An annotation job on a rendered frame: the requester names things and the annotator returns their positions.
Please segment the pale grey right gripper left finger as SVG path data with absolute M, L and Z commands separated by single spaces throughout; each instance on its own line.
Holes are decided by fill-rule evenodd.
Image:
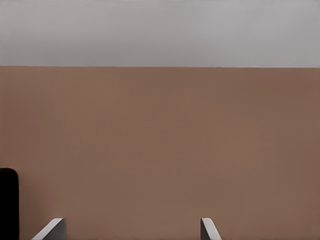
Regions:
M 31 240 L 66 240 L 66 221 L 54 218 Z

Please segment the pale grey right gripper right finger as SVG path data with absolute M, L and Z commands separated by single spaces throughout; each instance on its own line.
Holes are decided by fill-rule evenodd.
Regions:
M 211 218 L 200 219 L 200 240 L 222 240 Z

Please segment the black rounded box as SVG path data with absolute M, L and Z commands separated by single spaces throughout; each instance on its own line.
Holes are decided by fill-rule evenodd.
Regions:
M 0 240 L 19 238 L 19 177 L 14 169 L 0 167 Z

